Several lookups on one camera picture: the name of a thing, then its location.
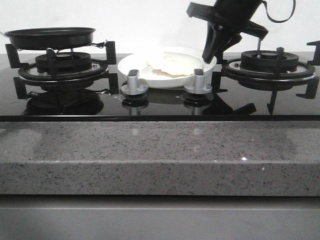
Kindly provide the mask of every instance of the white plate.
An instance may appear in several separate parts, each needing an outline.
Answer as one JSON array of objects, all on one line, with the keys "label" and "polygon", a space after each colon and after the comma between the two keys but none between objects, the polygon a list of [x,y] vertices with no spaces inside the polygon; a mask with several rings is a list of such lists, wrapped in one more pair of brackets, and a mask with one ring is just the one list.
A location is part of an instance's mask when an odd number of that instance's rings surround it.
[{"label": "white plate", "polygon": [[185,48],[185,47],[164,47],[160,49],[154,49],[152,51],[145,51],[141,53],[134,53],[125,58],[123,58],[118,63],[118,69],[120,73],[123,74],[124,78],[127,78],[127,74],[130,70],[139,70],[140,79],[145,81],[145,83],[150,88],[178,88],[183,87],[185,82],[192,79],[193,75],[190,76],[170,76],[167,73],[162,73],[161,71],[154,71],[151,66],[147,65],[147,61],[152,54],[159,52],[172,52],[179,54],[188,54],[202,62],[204,76],[208,77],[211,75],[212,70],[217,62],[216,58],[213,58],[210,64],[207,64],[202,59],[203,51],[200,49]]}]

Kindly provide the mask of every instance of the black glass cooktop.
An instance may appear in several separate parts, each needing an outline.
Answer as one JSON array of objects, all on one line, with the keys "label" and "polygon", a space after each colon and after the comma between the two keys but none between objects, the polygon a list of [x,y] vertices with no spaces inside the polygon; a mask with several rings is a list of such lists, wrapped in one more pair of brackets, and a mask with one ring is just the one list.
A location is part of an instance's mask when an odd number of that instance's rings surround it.
[{"label": "black glass cooktop", "polygon": [[[313,53],[300,53],[307,62]],[[34,54],[24,55],[33,63]],[[226,54],[226,59],[239,58]],[[6,56],[0,65],[0,121],[242,121],[242,120],[320,120],[320,89],[312,84],[292,87],[257,87],[226,76],[220,78],[221,65],[212,73],[212,93],[194,95],[183,89],[154,89],[139,96],[108,94],[112,89],[107,78],[95,80],[84,90],[70,90],[60,95],[63,109],[56,114],[55,97],[39,86],[26,85],[28,99],[18,99],[14,78],[18,69],[9,68]],[[126,80],[116,65],[117,88]]]}]

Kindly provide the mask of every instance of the white wall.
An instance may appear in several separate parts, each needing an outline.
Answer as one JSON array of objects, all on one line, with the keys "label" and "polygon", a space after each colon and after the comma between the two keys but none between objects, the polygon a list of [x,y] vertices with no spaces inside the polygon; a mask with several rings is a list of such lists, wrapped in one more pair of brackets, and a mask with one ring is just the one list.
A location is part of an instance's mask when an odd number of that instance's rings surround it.
[{"label": "white wall", "polygon": [[[215,0],[193,0],[213,5]],[[271,16],[286,18],[292,0],[267,0]],[[118,53],[133,53],[146,47],[179,46],[203,49],[207,24],[189,18],[190,0],[1,0],[0,31],[46,27],[95,28],[94,42],[116,42]],[[313,51],[307,42],[320,40],[320,0],[297,0],[295,15],[285,23],[270,22],[261,5],[252,20],[269,34],[262,49],[284,47],[286,51]],[[243,39],[229,52],[255,49],[257,38]],[[0,35],[0,54],[8,39]],[[86,52],[100,53],[95,47]]]}]

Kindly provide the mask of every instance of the black frying pan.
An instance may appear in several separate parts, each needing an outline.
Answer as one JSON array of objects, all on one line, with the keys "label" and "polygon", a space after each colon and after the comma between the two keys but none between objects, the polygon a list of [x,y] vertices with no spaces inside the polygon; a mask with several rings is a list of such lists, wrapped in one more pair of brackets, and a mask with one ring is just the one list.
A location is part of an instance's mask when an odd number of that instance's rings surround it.
[{"label": "black frying pan", "polygon": [[4,34],[16,49],[60,50],[90,45],[94,31],[89,27],[49,27],[7,31]]}]

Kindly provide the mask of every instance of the granite countertop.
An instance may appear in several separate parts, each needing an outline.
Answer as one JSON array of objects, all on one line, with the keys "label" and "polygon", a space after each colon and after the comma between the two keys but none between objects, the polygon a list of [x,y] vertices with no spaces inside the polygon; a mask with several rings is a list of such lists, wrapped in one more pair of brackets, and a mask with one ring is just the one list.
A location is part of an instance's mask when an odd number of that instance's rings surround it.
[{"label": "granite countertop", "polygon": [[320,121],[0,122],[0,194],[320,196],[319,163]]}]

